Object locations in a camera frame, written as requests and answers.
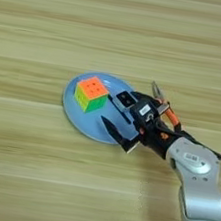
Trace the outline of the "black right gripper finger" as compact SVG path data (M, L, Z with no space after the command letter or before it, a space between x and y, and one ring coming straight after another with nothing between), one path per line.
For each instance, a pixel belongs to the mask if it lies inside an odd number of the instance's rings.
M151 109L158 113L158 115L164 114L170 108L168 103L164 103L161 99L156 99L150 95L134 91L131 93L134 98L136 98L138 104L149 104Z
M137 145L139 145L140 134L133 125L126 127L126 132L134 132L134 137L128 139L127 137L124 137L120 131L118 131L118 128L110 121L110 119L105 118L104 116L102 116L101 119L108 134L114 139L114 141L117 142L117 144L120 145L122 149L124 149L126 154L129 154L133 149L136 148Z

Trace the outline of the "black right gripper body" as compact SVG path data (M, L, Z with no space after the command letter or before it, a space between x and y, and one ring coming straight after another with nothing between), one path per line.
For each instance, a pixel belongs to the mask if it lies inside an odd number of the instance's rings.
M162 159L166 158L168 149L178 138L182 137L179 132L173 132L161 121L150 121L139 126L140 142L143 146L151 148Z

